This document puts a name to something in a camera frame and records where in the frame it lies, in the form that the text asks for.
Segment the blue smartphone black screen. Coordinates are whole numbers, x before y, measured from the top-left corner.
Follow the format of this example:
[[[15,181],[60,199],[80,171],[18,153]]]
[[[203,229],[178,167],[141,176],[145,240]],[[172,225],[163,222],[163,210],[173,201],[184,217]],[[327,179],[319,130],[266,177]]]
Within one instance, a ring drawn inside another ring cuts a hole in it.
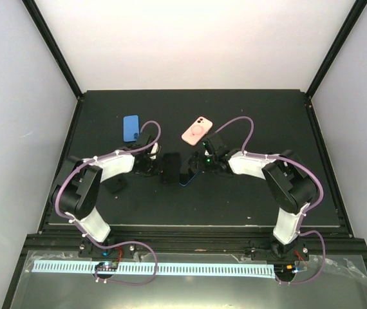
[[[199,171],[194,172],[192,170],[189,170],[186,173],[180,173],[179,184],[182,187],[188,186],[199,175],[199,173]]]

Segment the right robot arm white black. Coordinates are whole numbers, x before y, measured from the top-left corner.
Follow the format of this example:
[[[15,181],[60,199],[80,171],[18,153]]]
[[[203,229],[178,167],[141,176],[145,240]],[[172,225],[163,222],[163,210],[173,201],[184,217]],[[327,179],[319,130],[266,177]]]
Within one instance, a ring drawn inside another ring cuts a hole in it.
[[[188,160],[189,174],[246,175],[266,181],[279,205],[267,251],[275,259],[286,259],[294,251],[303,218],[323,200],[324,190],[319,179],[290,150],[281,154],[259,154],[244,148],[229,149],[216,133],[204,138],[202,145],[204,151],[195,151]]]

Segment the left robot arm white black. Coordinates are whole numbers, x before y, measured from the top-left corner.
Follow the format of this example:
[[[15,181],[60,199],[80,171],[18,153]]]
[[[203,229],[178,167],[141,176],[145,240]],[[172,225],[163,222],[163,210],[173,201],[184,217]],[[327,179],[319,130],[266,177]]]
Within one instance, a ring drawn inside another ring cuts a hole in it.
[[[109,237],[111,228],[97,210],[100,185],[126,173],[152,172],[160,150],[159,138],[141,133],[131,147],[93,158],[70,156],[52,185],[48,201],[54,206],[55,213],[75,224],[84,236],[93,239],[93,249],[102,257],[114,253],[116,242]]]

